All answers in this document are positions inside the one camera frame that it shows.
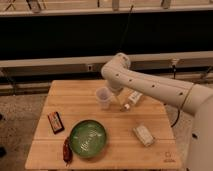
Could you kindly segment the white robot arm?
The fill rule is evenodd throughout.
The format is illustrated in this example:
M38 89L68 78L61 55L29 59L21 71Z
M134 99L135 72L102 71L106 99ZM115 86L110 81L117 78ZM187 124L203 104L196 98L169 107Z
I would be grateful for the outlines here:
M111 92L124 87L143 93L194 117L186 162L187 171L213 171L213 89L187 81L138 73L131 61L117 53L101 69Z

